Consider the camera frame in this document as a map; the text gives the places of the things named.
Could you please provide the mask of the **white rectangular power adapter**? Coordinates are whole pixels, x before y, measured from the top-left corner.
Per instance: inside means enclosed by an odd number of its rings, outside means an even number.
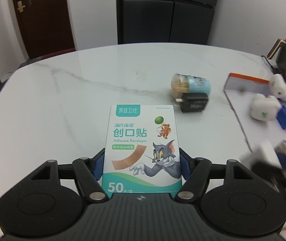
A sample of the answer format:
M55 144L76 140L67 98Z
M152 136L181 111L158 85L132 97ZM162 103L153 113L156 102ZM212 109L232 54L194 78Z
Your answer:
M273 146L268 140L255 145L251 152L243 154L239 160L248 169L251 169L256 162L265 162L278 168L282 167Z

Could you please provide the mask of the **teal bandage box cartoon cat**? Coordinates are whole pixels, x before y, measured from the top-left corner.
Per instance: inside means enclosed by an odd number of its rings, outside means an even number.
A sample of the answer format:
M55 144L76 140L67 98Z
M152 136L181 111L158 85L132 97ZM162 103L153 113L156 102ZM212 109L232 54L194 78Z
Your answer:
M111 106L102 188L113 194L175 196L182 187L179 144L172 105Z

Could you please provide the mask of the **black plug adapter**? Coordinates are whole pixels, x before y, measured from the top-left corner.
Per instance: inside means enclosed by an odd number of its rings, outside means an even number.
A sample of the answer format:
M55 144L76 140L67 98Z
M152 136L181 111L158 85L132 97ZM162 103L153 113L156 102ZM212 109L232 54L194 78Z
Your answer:
M209 97L206 93L184 93L176 102L183 113L194 113L204 111Z

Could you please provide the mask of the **white plug-in vaporizer green button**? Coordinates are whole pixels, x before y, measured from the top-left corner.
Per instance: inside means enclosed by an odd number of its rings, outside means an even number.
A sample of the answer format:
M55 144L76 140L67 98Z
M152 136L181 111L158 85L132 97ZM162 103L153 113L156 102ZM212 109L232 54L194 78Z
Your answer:
M286 83L282 75L274 74L269 81L269 88L273 96L286 101Z

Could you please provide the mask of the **light blue toothpick jar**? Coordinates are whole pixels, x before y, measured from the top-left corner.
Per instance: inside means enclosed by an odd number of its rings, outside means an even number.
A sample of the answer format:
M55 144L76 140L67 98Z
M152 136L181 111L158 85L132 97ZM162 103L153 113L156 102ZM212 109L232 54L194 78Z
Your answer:
M180 98L183 94L211 93L210 82L202 77L175 74L171 80L171 91L174 98Z

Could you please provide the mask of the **orange-rimmed white cardboard tray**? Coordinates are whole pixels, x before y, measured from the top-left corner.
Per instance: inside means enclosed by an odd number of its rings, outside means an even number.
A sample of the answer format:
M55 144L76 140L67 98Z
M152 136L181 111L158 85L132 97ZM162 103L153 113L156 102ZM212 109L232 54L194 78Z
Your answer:
M286 130L281 128L277 119L259 121L250 116L250 104L255 94L272 95L268 80L230 73L223 91L237 117L250 151L265 140L268 140L275 150L279 143L286 140Z

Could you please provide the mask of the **black refrigerator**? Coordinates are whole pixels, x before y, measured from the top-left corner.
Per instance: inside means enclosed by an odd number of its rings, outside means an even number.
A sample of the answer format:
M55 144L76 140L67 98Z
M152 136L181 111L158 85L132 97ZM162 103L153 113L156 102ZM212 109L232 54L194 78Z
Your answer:
M116 0L119 44L208 42L217 0Z

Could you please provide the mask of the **dark brown door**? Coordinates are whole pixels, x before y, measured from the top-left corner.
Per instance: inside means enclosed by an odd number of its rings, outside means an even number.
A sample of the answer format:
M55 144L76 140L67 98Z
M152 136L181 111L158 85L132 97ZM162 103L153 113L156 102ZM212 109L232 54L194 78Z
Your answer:
M13 0L29 58L75 49L67 0Z

